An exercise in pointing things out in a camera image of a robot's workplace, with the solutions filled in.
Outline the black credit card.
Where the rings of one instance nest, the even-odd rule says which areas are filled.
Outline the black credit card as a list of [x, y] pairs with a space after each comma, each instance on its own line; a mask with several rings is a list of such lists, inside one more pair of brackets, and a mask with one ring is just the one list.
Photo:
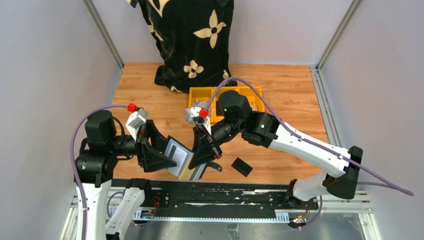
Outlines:
[[252, 166], [250, 166], [248, 163], [246, 163], [244, 160], [242, 160], [239, 157], [237, 157], [233, 161], [233, 163], [231, 164], [231, 167], [246, 178], [249, 176], [249, 174], [253, 170]]

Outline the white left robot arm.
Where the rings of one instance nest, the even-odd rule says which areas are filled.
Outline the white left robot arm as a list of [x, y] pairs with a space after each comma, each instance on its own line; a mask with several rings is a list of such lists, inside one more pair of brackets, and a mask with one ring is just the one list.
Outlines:
[[155, 215], [166, 201], [155, 194], [150, 180], [130, 179], [122, 200], [110, 213], [109, 191], [114, 169], [120, 160], [137, 157], [148, 172], [176, 166], [163, 154], [165, 138], [158, 132], [148, 113], [141, 107], [129, 106], [130, 116], [122, 124], [109, 106], [89, 113], [81, 122], [86, 138], [79, 153], [71, 153], [72, 168], [78, 195], [78, 240], [122, 240], [137, 209], [150, 207]]

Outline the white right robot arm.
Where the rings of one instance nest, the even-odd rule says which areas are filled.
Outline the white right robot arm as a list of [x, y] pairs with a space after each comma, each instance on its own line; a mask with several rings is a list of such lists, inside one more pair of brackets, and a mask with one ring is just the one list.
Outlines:
[[186, 121], [195, 125], [189, 169], [219, 159], [220, 146], [241, 134], [249, 144], [287, 152], [321, 168], [321, 173], [289, 183], [285, 201], [290, 208], [298, 209], [306, 201], [326, 194], [345, 200], [354, 198], [361, 148], [336, 147], [299, 132], [272, 114], [252, 110], [248, 98], [235, 90], [222, 93], [218, 105], [223, 119], [210, 128], [205, 125], [209, 114], [204, 108], [185, 110]]

